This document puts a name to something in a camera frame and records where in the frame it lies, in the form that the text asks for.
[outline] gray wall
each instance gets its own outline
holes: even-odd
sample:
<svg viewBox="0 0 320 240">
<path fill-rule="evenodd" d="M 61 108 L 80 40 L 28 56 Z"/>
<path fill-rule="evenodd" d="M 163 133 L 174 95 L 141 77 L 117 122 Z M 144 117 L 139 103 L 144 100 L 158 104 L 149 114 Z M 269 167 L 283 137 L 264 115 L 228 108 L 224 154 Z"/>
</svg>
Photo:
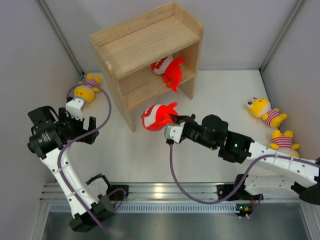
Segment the gray wall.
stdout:
<svg viewBox="0 0 320 240">
<path fill-rule="evenodd" d="M 51 177 L 27 148 L 27 113 L 63 106 L 79 78 L 34 0 L 2 0 L 0 34 L 0 238 L 25 240 Z"/>
<path fill-rule="evenodd" d="M 320 157 L 320 1 L 308 0 L 264 73 L 274 105 L 288 114 L 304 158 Z"/>
<path fill-rule="evenodd" d="M 257 69 L 297 0 L 178 0 L 199 18 L 201 69 Z M 85 71 L 99 70 L 88 36 L 168 0 L 47 0 Z"/>
</svg>

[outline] red striped shirt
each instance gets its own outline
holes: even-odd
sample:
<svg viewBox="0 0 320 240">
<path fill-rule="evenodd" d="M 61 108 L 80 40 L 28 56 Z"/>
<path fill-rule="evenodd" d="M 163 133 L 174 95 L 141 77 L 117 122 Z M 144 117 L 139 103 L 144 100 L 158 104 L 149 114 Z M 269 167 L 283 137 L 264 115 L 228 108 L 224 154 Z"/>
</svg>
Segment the red striped shirt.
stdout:
<svg viewBox="0 0 320 240">
<path fill-rule="evenodd" d="M 272 123 L 272 120 L 277 117 L 280 116 L 280 113 L 278 113 L 276 110 L 273 110 L 272 108 L 266 112 L 266 114 L 268 114 L 268 118 L 265 121 L 266 124 L 268 124 L 269 126 Z"/>
<path fill-rule="evenodd" d="M 277 144 L 279 148 L 291 148 L 292 138 L 288 136 L 279 136 L 272 139 L 272 143 Z"/>
<path fill-rule="evenodd" d="M 99 84 L 96 80 L 94 80 L 94 79 L 86 79 L 85 82 L 100 87 L 100 84 Z M 86 85 L 86 86 L 89 87 L 89 88 L 91 88 L 91 89 L 94 88 L 94 86 L 91 86 L 91 85 Z"/>
</svg>

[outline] yellow plush toy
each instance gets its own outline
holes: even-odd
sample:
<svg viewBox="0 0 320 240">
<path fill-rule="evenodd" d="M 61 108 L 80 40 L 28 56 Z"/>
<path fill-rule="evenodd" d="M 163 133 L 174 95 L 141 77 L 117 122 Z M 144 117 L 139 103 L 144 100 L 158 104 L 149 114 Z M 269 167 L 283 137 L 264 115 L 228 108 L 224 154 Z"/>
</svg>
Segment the yellow plush toy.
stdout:
<svg viewBox="0 0 320 240">
<path fill-rule="evenodd" d="M 256 118 L 261 118 L 271 128 L 277 128 L 288 115 L 285 113 L 279 113 L 279 108 L 271 108 L 271 104 L 264 98 L 252 98 L 247 103 L 247 108 Z"/>
<path fill-rule="evenodd" d="M 281 133 L 279 130 L 275 130 L 272 133 L 272 143 L 270 143 L 269 146 L 281 153 L 299 158 L 300 155 L 296 150 L 300 147 L 300 144 L 293 144 L 293 137 L 294 133 L 292 131 L 285 131 L 284 133 Z"/>
<path fill-rule="evenodd" d="M 101 86 L 100 76 L 93 77 L 91 73 L 86 76 L 85 83 L 90 83 L 92 85 Z M 81 85 L 74 89 L 74 96 L 86 100 L 87 103 L 92 102 L 95 99 L 95 92 L 100 90 L 92 85 Z"/>
</svg>

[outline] red stuffed shark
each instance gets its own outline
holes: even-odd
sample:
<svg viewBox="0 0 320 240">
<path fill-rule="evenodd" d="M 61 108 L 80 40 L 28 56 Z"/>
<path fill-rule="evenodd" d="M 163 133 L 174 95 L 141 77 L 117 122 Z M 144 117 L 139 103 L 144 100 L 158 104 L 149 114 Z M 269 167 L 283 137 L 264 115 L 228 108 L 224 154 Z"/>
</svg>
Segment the red stuffed shark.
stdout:
<svg viewBox="0 0 320 240">
<path fill-rule="evenodd" d="M 141 116 L 143 127 L 149 131 L 160 131 L 167 124 L 173 124 L 170 115 L 178 115 L 174 110 L 176 106 L 176 102 L 172 102 L 168 106 L 163 104 L 148 106 Z"/>
<path fill-rule="evenodd" d="M 171 54 L 151 64 L 152 70 L 157 75 L 163 74 L 163 81 L 166 87 L 172 89 L 175 93 L 181 83 L 182 73 L 179 64 L 185 61 L 182 58 L 174 58 Z"/>
</svg>

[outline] white robotic arm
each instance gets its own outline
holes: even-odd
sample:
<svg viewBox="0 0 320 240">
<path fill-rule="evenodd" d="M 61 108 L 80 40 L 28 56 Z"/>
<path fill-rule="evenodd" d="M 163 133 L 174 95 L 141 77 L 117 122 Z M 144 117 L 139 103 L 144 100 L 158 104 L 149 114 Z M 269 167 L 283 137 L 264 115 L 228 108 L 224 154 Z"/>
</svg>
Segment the white robotic arm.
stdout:
<svg viewBox="0 0 320 240">
<path fill-rule="evenodd" d="M 248 175 L 243 189 L 251 196 L 275 193 L 299 196 L 303 201 L 320 205 L 319 162 L 294 158 L 254 141 L 248 136 L 228 131 L 228 123 L 208 115 L 198 125 L 192 116 L 175 116 L 175 124 L 165 127 L 167 143 L 190 139 L 211 150 L 220 148 L 218 156 L 232 163 L 255 164 L 279 176 Z"/>
<path fill-rule="evenodd" d="M 68 110 L 61 107 L 58 114 L 50 106 L 39 107 L 28 113 L 34 124 L 31 128 L 32 136 L 29 138 L 28 148 L 49 168 L 65 194 L 74 218 L 69 223 L 70 227 L 76 232 L 87 232 L 99 225 L 109 234 L 101 221 L 113 216 L 116 212 L 107 192 L 110 193 L 117 186 L 111 186 L 102 174 L 85 182 L 73 166 L 70 145 L 73 142 L 93 144 L 99 135 L 94 117 L 89 118 L 88 130 L 83 129 L 83 102 L 80 101 L 81 99 L 74 99 L 66 104 Z M 119 197 L 120 200 L 126 197 L 126 191 L 123 190 L 123 192 Z"/>
</svg>

